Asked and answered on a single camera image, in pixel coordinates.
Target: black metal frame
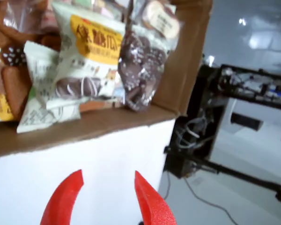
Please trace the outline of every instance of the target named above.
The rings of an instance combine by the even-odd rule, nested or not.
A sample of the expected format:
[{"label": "black metal frame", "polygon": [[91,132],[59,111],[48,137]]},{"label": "black metal frame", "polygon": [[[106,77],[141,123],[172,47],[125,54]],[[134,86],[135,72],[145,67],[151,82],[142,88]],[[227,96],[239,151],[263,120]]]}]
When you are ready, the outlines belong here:
[{"label": "black metal frame", "polygon": [[281,202],[281,185],[280,184],[270,182],[270,181],[267,181],[267,180],[261,180],[261,179],[258,179],[256,177],[247,175],[245,173],[238,172],[236,170],[232,170],[232,169],[230,169],[228,167],[225,167],[225,166],[222,166],[220,164],[216,164],[216,163],[210,162],[210,161],[205,160],[205,159],[197,158],[194,155],[185,154],[184,150],[181,150],[181,149],[178,149],[178,148],[173,148],[173,147],[167,146],[164,149],[164,153],[173,154],[173,155],[176,155],[176,156],[181,156],[184,159],[188,159],[188,160],[194,162],[197,166],[199,166],[199,168],[202,167],[202,166],[206,166],[206,167],[214,170],[217,174],[224,173],[224,174],[227,174],[229,176],[247,181],[251,184],[255,184],[257,186],[266,188],[268,190],[272,190],[272,191],[276,192],[276,196],[275,196],[276,199],[279,202]]}]

